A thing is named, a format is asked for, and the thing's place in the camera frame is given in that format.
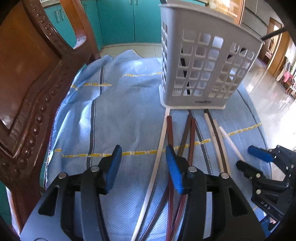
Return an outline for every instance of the gray plastic basket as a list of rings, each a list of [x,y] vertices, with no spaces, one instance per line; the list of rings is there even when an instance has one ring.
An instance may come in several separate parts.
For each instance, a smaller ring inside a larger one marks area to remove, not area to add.
[[[161,104],[171,109],[224,109],[263,42],[206,7],[183,3],[162,4],[160,9]]]

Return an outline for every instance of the wooden chair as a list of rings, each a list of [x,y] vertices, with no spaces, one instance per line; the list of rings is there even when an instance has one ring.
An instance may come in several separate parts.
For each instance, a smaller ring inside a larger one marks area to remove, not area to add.
[[[100,58],[80,1],[61,4],[76,35],[74,48],[39,0],[10,1],[0,9],[0,180],[9,189],[17,233],[41,196],[39,175],[57,108],[77,71]]]

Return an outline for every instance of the cabinet handle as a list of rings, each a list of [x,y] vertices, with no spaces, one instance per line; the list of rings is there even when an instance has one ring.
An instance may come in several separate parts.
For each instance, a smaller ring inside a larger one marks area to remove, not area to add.
[[[59,10],[59,13],[60,13],[61,16],[62,16],[62,21],[65,20],[65,16],[64,16],[64,11],[63,11],[63,9],[60,9],[60,10]]]
[[[57,20],[57,23],[59,22],[59,14],[57,13],[57,11],[54,11],[54,14],[56,15],[56,20]]]

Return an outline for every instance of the white strip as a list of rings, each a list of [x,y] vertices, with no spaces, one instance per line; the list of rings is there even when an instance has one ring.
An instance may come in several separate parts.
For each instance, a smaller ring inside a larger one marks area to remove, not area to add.
[[[213,120],[213,122],[214,122],[214,126],[215,126],[215,128],[217,130],[217,134],[218,134],[217,138],[220,140],[221,147],[222,147],[222,152],[223,152],[224,159],[225,159],[225,165],[226,165],[226,169],[227,169],[225,171],[227,172],[227,174],[229,176],[231,176],[230,165],[229,165],[228,156],[227,156],[226,148],[225,148],[225,145],[224,145],[223,137],[222,137],[221,132],[219,130],[219,125],[218,125],[217,120]]]
[[[239,152],[239,150],[237,149],[236,145],[233,143],[233,141],[230,139],[229,135],[226,133],[226,131],[223,129],[223,127],[219,126],[219,129],[223,135],[223,137],[227,140],[228,144],[230,145],[230,147],[232,148],[232,150],[234,151],[234,153],[237,155],[237,157],[244,161],[244,158],[242,157],[241,153]]]
[[[150,178],[148,190],[146,192],[146,196],[145,196],[145,199],[144,199],[144,203],[143,203],[140,215],[139,215],[139,219],[138,219],[138,222],[136,224],[135,231],[133,232],[133,236],[131,238],[131,241],[136,240],[136,238],[138,236],[138,233],[140,231],[140,228],[141,228],[141,225],[142,225],[142,222],[143,222],[147,207],[148,207],[148,203],[149,203],[150,196],[151,196],[151,193],[152,193],[152,189],[153,189],[153,186],[154,186],[154,182],[155,182],[155,178],[156,178],[156,174],[157,174],[161,154],[162,154],[162,151],[163,151],[163,144],[164,144],[164,141],[165,141],[165,134],[166,134],[166,129],[167,129],[167,120],[166,119],[167,119],[167,116],[169,114],[170,114],[170,109],[166,108],[165,109],[165,116],[164,116],[164,119],[163,119],[163,128],[161,130],[161,135],[160,135],[160,140],[159,140],[159,145],[158,145],[158,149],[157,149],[157,153],[156,153],[156,158],[155,158],[153,171],[152,171],[152,174],[151,174],[151,178]]]
[[[220,173],[225,172],[224,167],[223,167],[223,163],[222,163],[221,153],[219,151],[218,142],[217,142],[217,139],[216,139],[216,136],[215,136],[215,133],[214,133],[214,130],[213,130],[209,115],[207,113],[204,113],[204,117],[205,117],[205,121],[207,123],[207,126],[209,128],[209,132],[210,132],[210,135],[211,135],[211,138],[212,138],[212,142],[214,144],[214,149],[215,149],[215,152],[216,152],[219,171],[220,171]]]

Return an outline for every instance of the doorway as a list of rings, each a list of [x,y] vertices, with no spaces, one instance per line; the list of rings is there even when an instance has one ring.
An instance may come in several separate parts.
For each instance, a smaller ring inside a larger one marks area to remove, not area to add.
[[[280,29],[281,27],[282,27],[282,24],[280,24],[275,19],[270,18],[266,34],[274,32],[274,31]],[[270,66],[270,64],[271,64],[271,62],[273,60],[272,56],[277,51],[280,38],[281,38],[281,35],[276,35],[276,36],[272,37],[271,39],[265,40],[265,43],[262,46],[261,51],[260,51],[259,56],[258,56],[258,58],[261,60],[261,62],[265,66]]]

